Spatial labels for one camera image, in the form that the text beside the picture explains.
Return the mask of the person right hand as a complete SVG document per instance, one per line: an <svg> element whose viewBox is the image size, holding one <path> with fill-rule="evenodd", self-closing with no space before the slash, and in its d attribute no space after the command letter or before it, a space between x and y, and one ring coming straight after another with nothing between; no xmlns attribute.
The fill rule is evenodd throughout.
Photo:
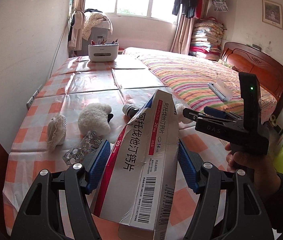
<svg viewBox="0 0 283 240"><path fill-rule="evenodd" d="M226 156L228 171L236 170L238 165L254 170L254 187L260 197L266 198L278 191L281 179L269 156L264 155L258 158L242 152L232 154L229 143L226 144L225 150L229 151Z"/></svg>

